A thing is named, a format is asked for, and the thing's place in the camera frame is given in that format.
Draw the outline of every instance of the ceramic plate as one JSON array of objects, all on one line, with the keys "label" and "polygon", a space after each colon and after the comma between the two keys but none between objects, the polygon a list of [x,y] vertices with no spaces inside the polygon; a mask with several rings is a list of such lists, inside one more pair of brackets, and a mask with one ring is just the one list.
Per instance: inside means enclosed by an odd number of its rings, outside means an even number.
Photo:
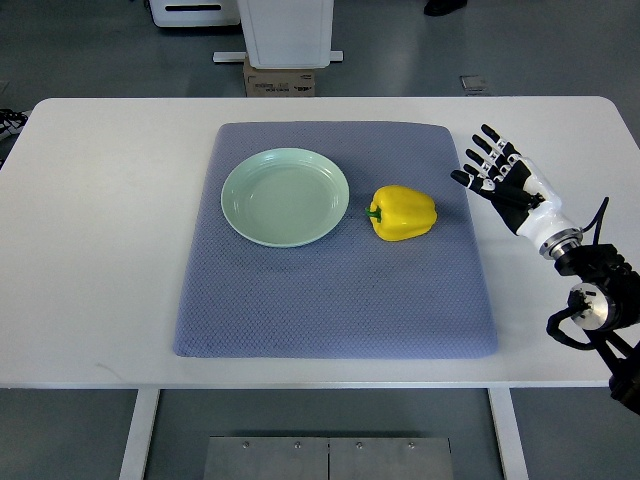
[{"label": "ceramic plate", "polygon": [[297,247],[338,224],[349,203],[349,185],[328,158],[278,148],[234,168],[222,186],[221,202],[240,235],[269,247]]}]

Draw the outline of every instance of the shoe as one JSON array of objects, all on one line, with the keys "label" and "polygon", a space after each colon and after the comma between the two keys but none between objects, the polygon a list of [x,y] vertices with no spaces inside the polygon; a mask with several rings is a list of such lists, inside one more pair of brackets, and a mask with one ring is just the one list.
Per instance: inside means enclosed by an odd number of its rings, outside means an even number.
[{"label": "shoe", "polygon": [[0,109],[0,140],[10,135],[18,135],[27,124],[31,111],[14,112],[6,108]]},{"label": "shoe", "polygon": [[464,7],[467,0],[429,0],[424,7],[424,14],[430,17],[441,17]]}]

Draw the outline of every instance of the white table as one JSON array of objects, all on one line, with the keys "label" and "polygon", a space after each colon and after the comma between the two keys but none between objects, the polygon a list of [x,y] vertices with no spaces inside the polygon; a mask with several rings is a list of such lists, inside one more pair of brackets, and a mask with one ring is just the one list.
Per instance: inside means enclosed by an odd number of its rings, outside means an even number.
[{"label": "white table", "polygon": [[[35,108],[0,171],[0,387],[140,389],[123,465],[132,472],[161,388],[489,388],[504,453],[501,439],[517,438],[509,388],[607,384],[596,353],[545,333],[578,279],[560,277],[474,194],[495,355],[176,356],[178,300],[216,132],[229,122],[292,120],[443,125],[461,162],[471,135],[488,123],[535,160],[577,224],[609,195],[601,241],[640,266],[640,150],[603,98],[51,99]],[[504,456],[512,476],[524,468],[519,456]]]}]

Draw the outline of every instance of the robotic arm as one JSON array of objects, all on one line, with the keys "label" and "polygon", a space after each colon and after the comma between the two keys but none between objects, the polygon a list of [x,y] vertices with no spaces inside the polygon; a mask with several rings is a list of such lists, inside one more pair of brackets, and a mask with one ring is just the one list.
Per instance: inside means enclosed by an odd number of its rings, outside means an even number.
[{"label": "robotic arm", "polygon": [[[474,163],[451,177],[489,200],[509,230],[554,260],[560,275],[580,277],[567,308],[549,318],[547,333],[569,347],[596,350],[612,373],[611,396],[640,415],[640,342],[632,347],[615,333],[640,323],[640,275],[613,245],[598,243],[608,198],[587,227],[577,227],[562,214],[560,197],[533,162],[491,127],[481,130],[491,144],[479,135],[473,141],[484,155],[467,150]],[[594,226],[593,244],[583,245],[583,232]],[[568,318],[583,329],[587,342],[561,330]]]}]

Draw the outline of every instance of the gray mat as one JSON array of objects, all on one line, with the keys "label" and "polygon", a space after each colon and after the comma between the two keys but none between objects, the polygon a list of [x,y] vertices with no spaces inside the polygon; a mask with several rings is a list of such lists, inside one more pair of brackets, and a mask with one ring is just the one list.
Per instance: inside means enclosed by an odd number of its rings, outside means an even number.
[{"label": "gray mat", "polygon": [[[276,249],[226,222],[231,170],[271,148],[316,151],[344,172],[347,212],[328,235]],[[448,130],[393,122],[224,125],[213,150],[176,326],[193,357],[475,358],[497,348],[477,245]],[[389,184],[431,195],[427,234],[385,242],[364,208]]]}]

